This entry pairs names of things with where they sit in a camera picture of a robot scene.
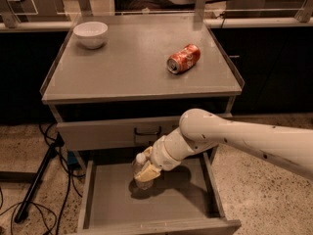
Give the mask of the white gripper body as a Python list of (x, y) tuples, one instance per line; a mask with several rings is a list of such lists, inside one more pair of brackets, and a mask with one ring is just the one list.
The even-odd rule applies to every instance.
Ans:
[(165, 148), (165, 138), (159, 138), (152, 147), (151, 162), (152, 164), (164, 171), (170, 171), (180, 164), (179, 161), (173, 159)]

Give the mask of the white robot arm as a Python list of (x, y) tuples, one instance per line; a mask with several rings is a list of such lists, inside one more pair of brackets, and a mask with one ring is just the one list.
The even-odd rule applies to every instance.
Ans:
[(313, 130), (233, 121), (201, 109), (185, 112), (175, 130), (144, 151), (145, 164), (134, 179), (151, 181), (218, 144), (313, 180)]

